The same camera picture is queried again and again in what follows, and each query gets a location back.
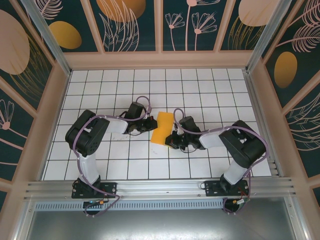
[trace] yellow sponge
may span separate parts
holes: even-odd
[[[153,130],[150,142],[165,145],[166,137],[168,137],[172,132],[174,114],[171,112],[160,111],[156,121],[158,123],[158,128]]]

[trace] white grid surface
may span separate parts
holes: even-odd
[[[120,115],[140,95],[150,98],[151,115],[182,108],[201,130],[229,126],[238,119],[259,133],[241,69],[126,69],[72,72],[43,180],[75,180],[76,156],[65,135],[81,113]],[[102,180],[217,178],[233,160],[225,147],[182,153],[139,136],[107,133],[96,152]],[[252,169],[271,176],[267,160]]]

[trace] mounting plate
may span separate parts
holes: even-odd
[[[205,181],[204,188],[205,195],[207,197],[241,196],[241,191],[238,188],[240,188],[245,194],[249,194],[248,182],[246,180],[239,181],[228,193],[220,187],[220,180]]]
[[[100,189],[111,194],[117,193],[117,183],[116,182],[101,182],[100,183]],[[81,188],[80,184],[78,182],[75,182],[73,184],[73,190],[72,190],[72,199],[103,199],[104,194],[100,192],[95,191],[86,191],[83,188]],[[109,199],[114,199],[114,196],[107,196]]]

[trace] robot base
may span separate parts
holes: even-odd
[[[116,194],[117,183],[116,182],[100,182],[99,179],[93,184],[94,187],[104,192]],[[103,199],[109,198],[114,199],[114,196],[105,196],[103,193],[93,190],[86,183],[81,181],[79,178],[72,184],[72,199]]]
[[[204,190],[207,197],[227,197],[227,196],[241,196],[241,191],[239,188],[246,194],[249,194],[248,182],[246,180],[240,180],[234,187],[230,189],[229,192],[225,192],[220,186],[220,180],[214,181],[205,181]]]

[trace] yellow oval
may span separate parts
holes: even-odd
[[[294,80],[298,68],[296,56],[288,51],[280,54],[274,67],[275,83],[282,89],[288,87]]]
[[[21,24],[0,9],[0,69],[8,74],[21,74],[30,57],[28,35]]]
[[[96,0],[100,10],[109,19],[116,22],[129,22],[130,18],[126,17],[126,8],[131,9],[135,18],[139,18],[146,10],[146,0]]]
[[[250,27],[264,26],[278,3],[279,0],[242,0],[239,5],[240,21]]]
[[[55,21],[49,25],[55,40],[60,47],[76,49],[80,47],[82,39],[78,30],[65,21]]]

